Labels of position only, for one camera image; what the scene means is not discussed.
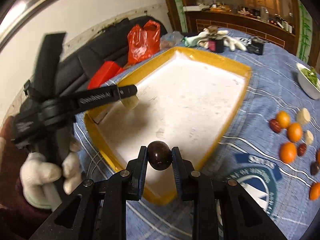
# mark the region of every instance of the chestnut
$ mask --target chestnut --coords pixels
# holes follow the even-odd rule
[[[154,141],[147,148],[148,161],[152,168],[164,171],[172,163],[172,154],[168,145],[162,141]]]

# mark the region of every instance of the warm light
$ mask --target warm light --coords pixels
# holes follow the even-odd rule
[[[0,33],[3,33],[25,10],[26,3],[20,2],[14,5],[0,24]]]

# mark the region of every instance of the bowl of greens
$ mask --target bowl of greens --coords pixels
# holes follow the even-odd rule
[[[320,81],[316,70],[311,67],[308,69],[304,65],[297,63],[298,81],[305,93],[312,99],[320,99]]]

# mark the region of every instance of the white bowl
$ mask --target white bowl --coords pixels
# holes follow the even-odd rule
[[[306,76],[301,72],[303,68],[308,69],[304,65],[297,63],[297,68],[299,70],[298,72],[298,81],[302,89],[305,91],[305,93],[310,96],[312,99],[320,99],[320,90],[317,89],[307,78]]]

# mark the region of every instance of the maroon sleeve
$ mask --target maroon sleeve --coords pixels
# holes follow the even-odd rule
[[[23,196],[19,174],[27,153],[11,142],[12,119],[9,117],[0,131],[0,137],[6,140],[4,151],[0,153],[0,216],[12,233],[28,239],[51,211],[31,206]]]

